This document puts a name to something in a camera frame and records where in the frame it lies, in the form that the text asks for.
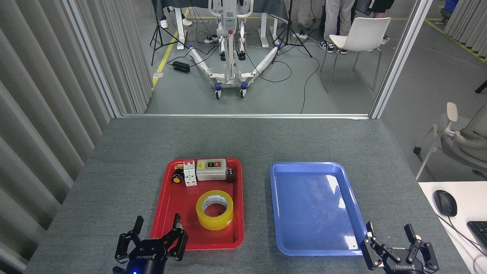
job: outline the red tray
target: red tray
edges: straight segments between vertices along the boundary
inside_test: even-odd
[[[169,232],[172,229],[174,215],[179,213],[181,225],[188,235],[186,250],[232,249],[240,246],[244,240],[242,164],[237,159],[226,158],[227,168],[236,172],[233,183],[227,183],[225,180],[198,181],[196,186],[187,187],[184,182],[179,184],[172,182],[174,167],[193,160],[195,163],[198,161],[198,159],[178,159],[170,162],[166,167],[150,237],[160,238]],[[234,205],[232,222],[218,231],[202,227],[196,215],[198,198],[210,190],[227,192],[232,197]]]

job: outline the computer mouse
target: computer mouse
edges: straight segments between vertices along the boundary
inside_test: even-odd
[[[433,197],[436,202],[436,208],[441,214],[448,217],[456,216],[456,201],[450,193],[439,189],[433,193]]]

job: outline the gray table surface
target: gray table surface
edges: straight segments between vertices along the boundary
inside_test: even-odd
[[[141,238],[149,237],[166,165],[222,157],[237,158],[243,167],[243,244],[187,251],[181,262],[168,260],[168,274],[370,273],[360,256],[286,256],[278,250],[269,167],[279,161],[340,163],[364,220],[374,223],[383,242],[408,247],[403,226],[411,223],[433,244],[438,273],[468,273],[380,120],[193,117],[112,120],[25,273],[112,273],[118,236],[138,215],[145,218]]]

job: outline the blue container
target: blue container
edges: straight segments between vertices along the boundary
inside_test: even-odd
[[[367,233],[345,169],[332,162],[270,168],[276,242],[290,256],[362,256]]]
[[[453,11],[455,10],[457,3],[458,3],[458,0],[447,0],[445,2],[445,7],[443,9],[448,11],[449,13],[453,14]]]

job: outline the black tablecloth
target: black tablecloth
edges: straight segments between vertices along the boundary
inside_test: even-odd
[[[208,8],[207,0],[152,0],[157,18],[161,18],[165,7],[199,7]],[[286,6],[284,0],[255,0],[255,13],[269,13],[273,16],[287,20]]]

